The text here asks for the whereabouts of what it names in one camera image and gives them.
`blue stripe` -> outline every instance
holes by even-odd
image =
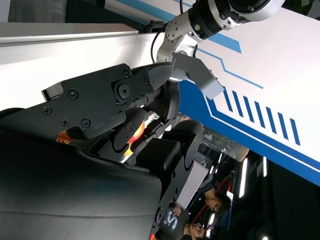
[[[279,121],[280,121],[280,125],[281,125],[281,128],[282,128],[283,137],[285,139],[289,140],[288,134],[287,134],[286,125],[285,125],[285,121],[284,121],[284,116],[280,112],[278,112],[278,116],[279,116]]]
[[[269,117],[269,121],[270,121],[272,132],[274,134],[277,134],[276,126],[275,126],[274,118],[272,117],[271,109],[269,107],[267,107],[267,106],[265,108],[266,108],[266,112],[268,113],[268,117]]]
[[[191,5],[191,4],[188,4],[188,3],[185,3],[185,2],[183,2],[182,4],[185,5],[185,6],[187,6],[187,7],[189,7],[189,8],[192,8],[192,5]]]
[[[174,14],[161,10],[155,6],[147,4],[139,0],[115,0],[119,3],[125,4],[131,8],[137,9],[141,12],[154,16],[155,18],[161,19],[165,22],[169,22],[175,17]],[[222,45],[230,50],[233,50],[237,53],[242,53],[240,44],[237,40],[234,40],[228,36],[217,33],[208,38],[210,41],[215,42],[216,44]]]
[[[209,56],[211,56],[211,57],[213,57],[213,58],[215,58],[215,59],[218,59],[218,60],[221,62],[223,71],[224,71],[225,73],[230,74],[230,75],[232,75],[232,76],[234,76],[234,77],[236,77],[236,78],[238,78],[238,79],[241,79],[241,80],[243,80],[243,81],[245,81],[245,82],[247,82],[247,83],[249,83],[249,84],[252,84],[252,85],[254,85],[254,86],[256,86],[256,87],[258,87],[258,88],[260,88],[260,89],[264,89],[263,86],[261,86],[261,85],[255,83],[255,82],[253,82],[253,81],[250,81],[250,80],[248,80],[248,79],[246,79],[246,78],[244,78],[244,77],[242,77],[242,76],[239,76],[239,75],[237,75],[237,74],[235,74],[235,73],[227,70],[226,67],[225,67],[225,63],[224,63],[224,61],[223,61],[223,59],[222,59],[221,57],[218,57],[218,56],[216,56],[216,55],[213,55],[212,53],[207,52],[207,51],[205,51],[205,50],[202,50],[202,49],[200,49],[200,48],[198,48],[198,51],[199,51],[199,52],[203,52],[204,54],[207,54],[207,55],[209,55]]]
[[[264,118],[262,117],[260,105],[256,101],[254,101],[254,104],[255,104],[256,112],[258,113],[258,117],[259,117],[259,120],[260,120],[261,127],[266,128]]]
[[[223,88],[224,88],[224,90],[223,90],[223,95],[224,95],[226,104],[227,104],[227,106],[228,106],[228,109],[229,109],[230,112],[234,112],[234,111],[232,110],[232,106],[231,106],[231,103],[230,103],[230,99],[229,99],[229,96],[228,96],[226,87],[224,86]]]
[[[248,115],[249,115],[249,119],[251,122],[255,122],[254,120],[254,116],[252,116],[252,112],[251,112],[251,108],[250,108],[250,104],[249,104],[249,101],[248,101],[248,98],[246,96],[243,96],[243,99],[244,99],[244,103],[245,103],[245,106],[246,106],[246,110],[248,111]]]
[[[290,118],[290,122],[291,122],[291,126],[292,126],[295,144],[298,144],[300,146],[300,140],[299,140],[299,136],[298,136],[296,121]]]
[[[213,36],[210,36],[208,39],[216,44],[226,47],[227,49],[231,49],[239,54],[242,54],[240,43],[231,37],[217,33]]]
[[[244,114],[242,113],[242,110],[241,110],[241,106],[240,106],[240,102],[239,102],[237,93],[235,91],[232,91],[232,94],[233,94],[233,97],[234,97],[235,104],[236,104],[236,107],[238,109],[239,115],[241,117],[244,117]]]
[[[296,160],[293,160],[292,157],[299,159],[318,170],[320,169],[320,162],[274,140],[273,138],[243,124],[240,121],[233,119],[222,112],[219,112],[214,101],[208,101],[212,114],[219,120],[212,118],[207,109],[203,93],[197,88],[196,85],[188,81],[182,81],[179,83],[179,87],[181,93],[181,113],[186,114],[192,119],[200,121],[206,127],[218,132],[223,136],[231,138],[233,141],[246,146],[262,156],[266,156],[274,163],[279,164],[289,171],[292,171],[293,173],[307,179],[317,186],[320,186],[320,173]]]

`black panel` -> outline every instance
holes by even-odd
[[[76,148],[0,130],[0,239],[148,239],[160,180]]]

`bolt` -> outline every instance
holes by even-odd
[[[45,106],[44,108],[42,108],[42,113],[44,115],[49,115],[49,114],[51,114],[51,112],[52,112],[52,109],[49,106]]]
[[[91,122],[89,118],[84,118],[81,120],[81,126],[85,129],[87,129],[88,127],[90,127]]]
[[[147,85],[150,84],[150,80],[149,80],[147,77],[144,79],[144,82],[145,82],[145,84],[147,84]]]
[[[194,30],[199,31],[201,29],[199,24],[194,25]]]
[[[68,91],[68,97],[72,100],[75,100],[78,97],[78,92],[74,89],[71,89]]]
[[[119,86],[118,93],[122,98],[126,99],[130,96],[130,88],[127,85],[122,84]]]
[[[68,118],[62,118],[60,121],[60,124],[64,127],[69,125],[69,119]]]
[[[130,72],[128,69],[123,70],[122,74],[125,78],[128,78],[130,76]]]

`person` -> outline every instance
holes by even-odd
[[[172,202],[164,213],[159,224],[159,231],[155,234],[156,240],[180,240],[184,235],[191,236],[192,240],[205,237],[206,231],[201,224],[189,224],[189,212],[181,209],[178,203]]]
[[[230,198],[221,192],[216,192],[211,182],[208,182],[205,186],[199,188],[198,191],[204,193],[205,204],[214,211],[224,214],[230,209]]]

